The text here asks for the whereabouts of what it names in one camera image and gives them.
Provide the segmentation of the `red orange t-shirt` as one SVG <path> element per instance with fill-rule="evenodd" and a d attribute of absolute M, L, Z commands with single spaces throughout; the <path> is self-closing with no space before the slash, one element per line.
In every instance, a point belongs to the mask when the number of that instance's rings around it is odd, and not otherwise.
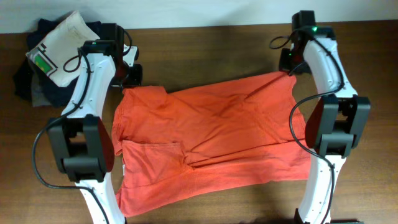
<path fill-rule="evenodd" d="M 140 215 L 219 190 L 308 178 L 296 79 L 282 72 L 167 93 L 124 91 L 112 142 L 124 178 L 122 213 Z"/>

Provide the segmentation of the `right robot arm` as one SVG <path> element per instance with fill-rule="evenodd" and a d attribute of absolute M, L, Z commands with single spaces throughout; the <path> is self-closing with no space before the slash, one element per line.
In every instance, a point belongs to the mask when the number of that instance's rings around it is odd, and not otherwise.
<path fill-rule="evenodd" d="M 350 84 L 341 64 L 336 36 L 331 27 L 316 24 L 314 11 L 299 11 L 292 16 L 292 33 L 281 45 L 279 70 L 289 75 L 310 73 L 317 94 L 300 100 L 318 102 L 305 125 L 305 141 L 296 143 L 310 154 L 310 172 L 305 194 L 295 210 L 299 224 L 331 223 L 331 205 L 341 168 L 358 146 L 371 104 Z"/>

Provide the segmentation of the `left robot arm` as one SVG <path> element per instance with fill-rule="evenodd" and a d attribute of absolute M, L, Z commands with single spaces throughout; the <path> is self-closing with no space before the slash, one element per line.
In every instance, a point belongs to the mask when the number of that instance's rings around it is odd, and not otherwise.
<path fill-rule="evenodd" d="M 81 69 L 72 97 L 58 118 L 49 120 L 47 133 L 55 163 L 83 195 L 93 223 L 125 223 L 111 182 L 114 147 L 102 122 L 110 87 L 120 90 L 142 84 L 139 49 L 125 45 L 131 36 L 117 24 L 103 24 L 99 39 L 78 49 Z"/>

